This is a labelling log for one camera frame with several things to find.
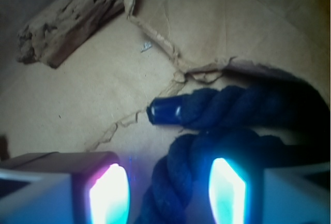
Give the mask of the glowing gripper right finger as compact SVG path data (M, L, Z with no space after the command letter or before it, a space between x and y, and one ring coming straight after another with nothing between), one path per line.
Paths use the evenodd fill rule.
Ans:
M208 142L199 155L215 223L330 223L327 144Z

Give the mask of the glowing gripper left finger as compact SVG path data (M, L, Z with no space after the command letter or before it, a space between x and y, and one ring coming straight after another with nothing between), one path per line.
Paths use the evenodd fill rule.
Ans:
M126 223L130 188L114 152L28 153L1 163L1 223Z

